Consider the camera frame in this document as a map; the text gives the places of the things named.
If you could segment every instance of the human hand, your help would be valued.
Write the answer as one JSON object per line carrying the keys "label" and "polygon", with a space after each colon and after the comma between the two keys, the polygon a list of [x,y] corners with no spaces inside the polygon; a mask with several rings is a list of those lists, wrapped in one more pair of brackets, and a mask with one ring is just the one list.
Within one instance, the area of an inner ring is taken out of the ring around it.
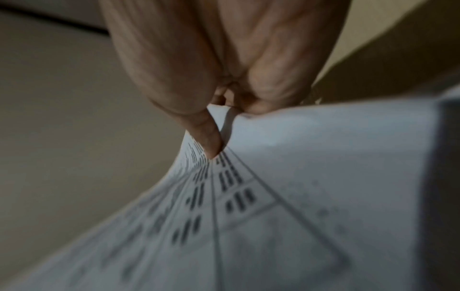
{"label": "human hand", "polygon": [[222,141],[207,105],[253,114],[298,105],[339,36],[350,0],[100,3],[134,83],[212,158]]}

